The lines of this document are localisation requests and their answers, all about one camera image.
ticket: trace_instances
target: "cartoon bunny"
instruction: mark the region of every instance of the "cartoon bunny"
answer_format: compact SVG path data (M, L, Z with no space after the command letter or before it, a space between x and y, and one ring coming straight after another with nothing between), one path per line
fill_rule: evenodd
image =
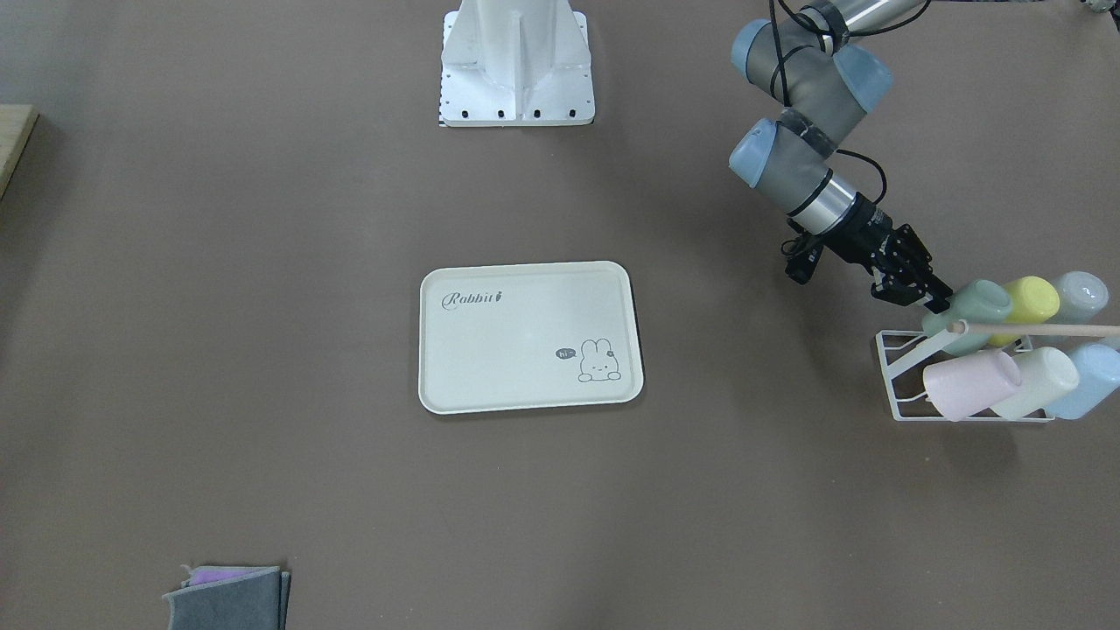
M580 346L580 351L584 356L579 361L579 382L616 381L623 378L609 341L589 339Z

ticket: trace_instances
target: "cup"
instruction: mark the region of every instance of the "cup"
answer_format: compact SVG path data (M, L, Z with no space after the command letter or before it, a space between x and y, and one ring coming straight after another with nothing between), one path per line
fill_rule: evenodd
M1042 324L1053 317L1062 306L1062 298L1054 285L1038 276L1027 276L1004 285L1011 296L1011 314L1008 324ZM1019 335L992 335L988 343L1002 348Z
M922 381L937 411L958 421L1018 392L1023 374L1001 350L984 350L928 365Z
M1109 304L1109 288L1088 271L1070 271L1051 284L1057 289L1062 304L1049 324L1084 324ZM1057 343L1065 337L1045 335L1036 339L1040 343Z
M1086 343L1071 352L1070 359L1081 373L1081 382L1045 409L1055 418L1076 420L1120 387L1120 352L1101 343Z
M926 313L922 331L933 336L958 319L972 323L1000 324L1011 314L1011 296L991 280L973 280L949 297L949 308L943 313ZM946 345L944 351L953 356L972 354L988 343L991 335L970 333Z
M1023 374L1023 388L1007 400L991 406L1001 418L1017 419L1042 409L1077 388L1077 368L1056 348L1021 352L1012 359Z

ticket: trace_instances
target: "white cup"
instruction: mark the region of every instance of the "white cup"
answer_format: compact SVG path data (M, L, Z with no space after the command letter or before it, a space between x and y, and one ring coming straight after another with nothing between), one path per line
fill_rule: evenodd
M1077 389L1081 381L1073 361L1056 348L1023 352L1014 361L1023 374L1023 388L991 406L991 410L1002 418L1023 418Z
M928 365L925 393L948 420L963 420L1010 398L1023 386L1019 365L1000 350L984 350Z

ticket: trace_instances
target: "white tray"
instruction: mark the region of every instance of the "white tray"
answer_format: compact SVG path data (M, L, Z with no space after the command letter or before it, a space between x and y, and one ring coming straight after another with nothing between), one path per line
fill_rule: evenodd
M629 276L608 261L437 269L420 285L420 401L466 414L633 400Z

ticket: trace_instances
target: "yellow cup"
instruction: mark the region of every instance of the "yellow cup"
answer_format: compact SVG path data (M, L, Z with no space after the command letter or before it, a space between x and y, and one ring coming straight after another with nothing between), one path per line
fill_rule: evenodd
M1011 296L1011 314L1006 324L1042 324L1057 314L1062 298L1054 285L1038 276L1027 276L1004 285ZM1002 348L1019 339L1018 335L992 335L990 343Z

